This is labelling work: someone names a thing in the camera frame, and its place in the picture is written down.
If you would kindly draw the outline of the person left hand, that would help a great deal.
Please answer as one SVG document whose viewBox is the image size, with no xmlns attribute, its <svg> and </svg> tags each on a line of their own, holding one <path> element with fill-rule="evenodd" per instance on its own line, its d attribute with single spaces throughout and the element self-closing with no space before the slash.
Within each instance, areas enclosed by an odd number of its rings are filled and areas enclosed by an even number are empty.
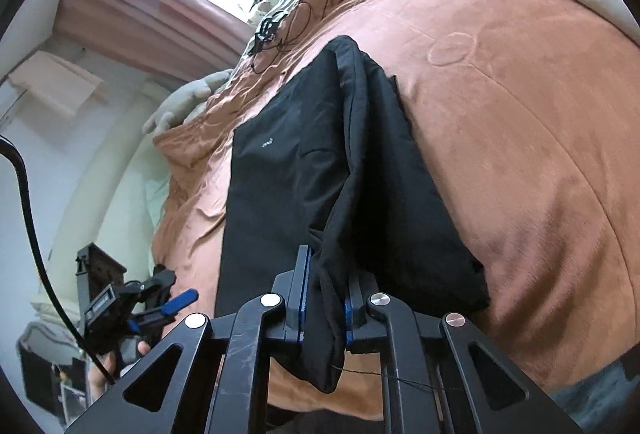
<svg viewBox="0 0 640 434">
<path fill-rule="evenodd" d="M 137 345 L 137 351 L 141 356 L 149 353 L 151 350 L 150 344 L 145 341 L 140 341 Z M 99 357 L 103 368 L 110 376 L 114 376 L 116 370 L 116 355 L 111 352 Z M 107 390 L 106 376 L 101 372 L 99 367 L 90 364 L 90 368 L 87 374 L 87 384 L 89 389 L 89 395 L 93 402 L 99 399 Z"/>
</svg>

